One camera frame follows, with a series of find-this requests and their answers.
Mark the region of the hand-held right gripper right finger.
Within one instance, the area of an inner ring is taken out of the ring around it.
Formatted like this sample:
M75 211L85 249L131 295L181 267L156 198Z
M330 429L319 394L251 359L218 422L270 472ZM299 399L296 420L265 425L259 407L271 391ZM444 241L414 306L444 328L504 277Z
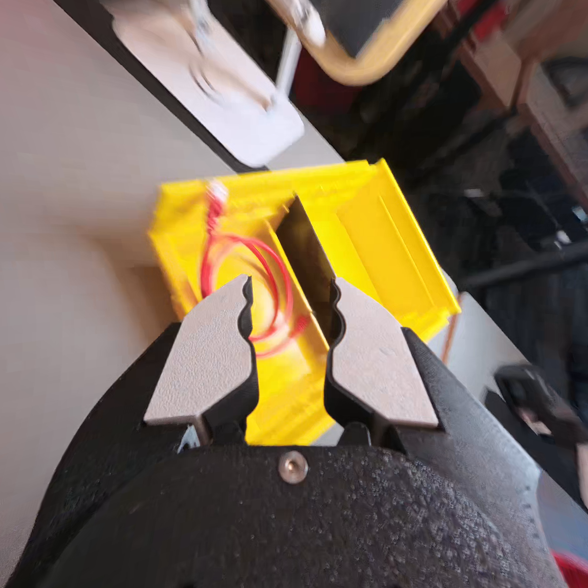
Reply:
M433 431L440 419L401 324L342 277L331 283L332 333L324 405L342 428L362 425L373 442L397 428Z

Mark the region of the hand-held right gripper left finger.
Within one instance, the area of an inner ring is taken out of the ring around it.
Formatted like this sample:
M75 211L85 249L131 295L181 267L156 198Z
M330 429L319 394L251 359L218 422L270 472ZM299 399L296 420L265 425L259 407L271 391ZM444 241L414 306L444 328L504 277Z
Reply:
M259 402L252 278L241 274L183 318L143 415L148 426L191 425L201 445L246 419Z

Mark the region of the yellow plastic bin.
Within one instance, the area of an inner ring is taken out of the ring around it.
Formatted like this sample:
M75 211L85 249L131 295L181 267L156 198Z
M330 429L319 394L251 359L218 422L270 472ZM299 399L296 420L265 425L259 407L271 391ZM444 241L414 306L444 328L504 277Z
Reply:
M208 255L205 293L252 278L252 342L259 403L250 445L310 445L334 421L323 404L328 344L276 231L299 195L336 277L375 299L428 342L459 313L408 203L384 160L218 178L228 202Z

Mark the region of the black bin divider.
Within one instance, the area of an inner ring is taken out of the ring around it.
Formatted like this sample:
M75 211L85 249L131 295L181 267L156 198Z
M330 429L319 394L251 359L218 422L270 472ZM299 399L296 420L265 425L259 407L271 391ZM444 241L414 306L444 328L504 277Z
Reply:
M327 344L332 346L342 328L334 310L339 295L334 285L336 275L299 195L294 196L276 235Z

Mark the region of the white board stand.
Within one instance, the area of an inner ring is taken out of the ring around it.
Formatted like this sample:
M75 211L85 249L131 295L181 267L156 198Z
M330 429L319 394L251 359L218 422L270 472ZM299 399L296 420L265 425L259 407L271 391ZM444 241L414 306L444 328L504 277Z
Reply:
M207 1L109 1L118 39L228 152L266 166L304 135L284 93Z

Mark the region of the wooden board with black panel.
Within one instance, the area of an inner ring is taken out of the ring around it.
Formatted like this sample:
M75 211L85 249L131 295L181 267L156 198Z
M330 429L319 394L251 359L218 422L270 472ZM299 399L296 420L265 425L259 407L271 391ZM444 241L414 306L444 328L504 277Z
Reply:
M286 26L276 84L289 93L301 48L335 82L389 73L450 1L268 1Z

